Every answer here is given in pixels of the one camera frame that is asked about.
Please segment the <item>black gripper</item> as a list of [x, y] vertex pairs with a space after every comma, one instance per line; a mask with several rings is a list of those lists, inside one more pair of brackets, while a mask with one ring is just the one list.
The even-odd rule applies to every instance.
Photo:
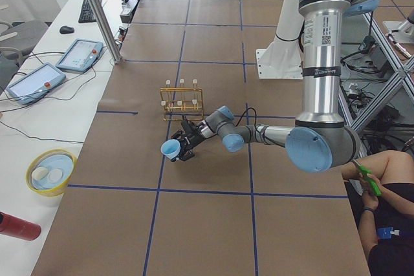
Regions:
[[204, 141], [204, 136], [201, 134], [202, 125], [196, 125], [190, 120], [182, 120], [181, 126], [182, 129], [180, 130], [185, 132], [185, 138], [179, 141], [181, 146], [179, 157], [172, 158], [171, 162], [176, 162], [179, 159], [185, 162], [193, 158], [195, 156], [193, 148]]

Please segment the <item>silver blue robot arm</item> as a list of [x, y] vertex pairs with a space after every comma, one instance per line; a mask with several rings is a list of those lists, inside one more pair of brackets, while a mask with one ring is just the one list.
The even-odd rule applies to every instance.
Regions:
[[284, 147], [302, 171], [319, 173], [350, 162], [360, 141], [338, 112], [342, 19], [373, 11], [380, 0], [284, 0], [273, 42], [258, 51], [264, 78], [303, 79], [303, 110], [293, 127], [235, 125], [228, 107], [182, 127], [163, 143], [171, 161], [186, 161], [201, 142], [219, 136], [230, 152], [247, 143]]

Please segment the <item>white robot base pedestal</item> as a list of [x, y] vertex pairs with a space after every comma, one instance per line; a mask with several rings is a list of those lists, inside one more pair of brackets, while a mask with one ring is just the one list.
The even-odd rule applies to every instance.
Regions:
[[260, 79], [300, 80], [301, 50], [299, 38], [304, 17], [299, 13], [299, 0], [283, 0], [273, 42], [256, 50]]

